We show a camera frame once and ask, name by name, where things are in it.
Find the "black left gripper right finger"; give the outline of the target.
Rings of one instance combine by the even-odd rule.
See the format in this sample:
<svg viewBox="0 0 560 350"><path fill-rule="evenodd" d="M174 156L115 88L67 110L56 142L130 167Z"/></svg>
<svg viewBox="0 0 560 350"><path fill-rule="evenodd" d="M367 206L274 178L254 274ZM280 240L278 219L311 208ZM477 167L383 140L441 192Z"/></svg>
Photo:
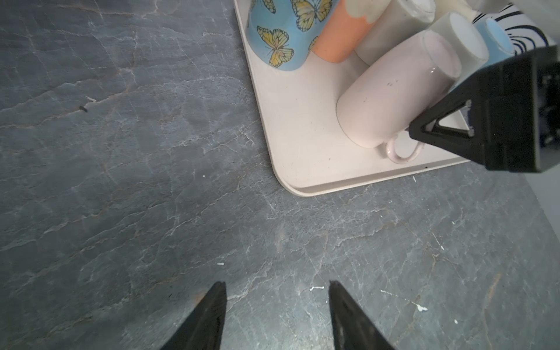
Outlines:
<svg viewBox="0 0 560 350"><path fill-rule="evenodd" d="M329 306L336 350L394 350L339 281L330 281Z"/></svg>

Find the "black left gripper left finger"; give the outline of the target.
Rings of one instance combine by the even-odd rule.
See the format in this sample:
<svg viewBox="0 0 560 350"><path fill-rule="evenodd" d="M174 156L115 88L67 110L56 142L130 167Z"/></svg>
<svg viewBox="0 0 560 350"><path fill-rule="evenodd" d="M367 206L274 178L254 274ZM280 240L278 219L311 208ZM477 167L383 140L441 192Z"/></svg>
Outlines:
<svg viewBox="0 0 560 350"><path fill-rule="evenodd" d="M161 350L219 350L227 306L224 281L217 281Z"/></svg>

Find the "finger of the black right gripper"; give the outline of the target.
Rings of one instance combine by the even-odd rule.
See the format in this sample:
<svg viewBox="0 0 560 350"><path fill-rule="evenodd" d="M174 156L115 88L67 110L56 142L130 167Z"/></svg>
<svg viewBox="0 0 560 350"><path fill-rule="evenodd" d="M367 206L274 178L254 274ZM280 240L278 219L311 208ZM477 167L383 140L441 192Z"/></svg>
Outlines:
<svg viewBox="0 0 560 350"><path fill-rule="evenodd" d="M408 128L412 139L446 150L478 164L485 163L483 134L477 134L475 128L481 127L481 102L478 97L449 94L434 106L421 113ZM474 113L469 118L467 129L458 129L441 125L441 121L468 106Z"/></svg>

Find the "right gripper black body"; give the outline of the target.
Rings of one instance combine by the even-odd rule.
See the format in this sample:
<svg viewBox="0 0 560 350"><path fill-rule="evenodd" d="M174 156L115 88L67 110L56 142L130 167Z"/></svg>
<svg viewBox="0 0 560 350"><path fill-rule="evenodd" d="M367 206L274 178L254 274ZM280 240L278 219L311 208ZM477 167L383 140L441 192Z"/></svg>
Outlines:
<svg viewBox="0 0 560 350"><path fill-rule="evenodd" d="M490 171L543 173L559 164L559 47L488 66L463 84L472 142L466 159Z"/></svg>

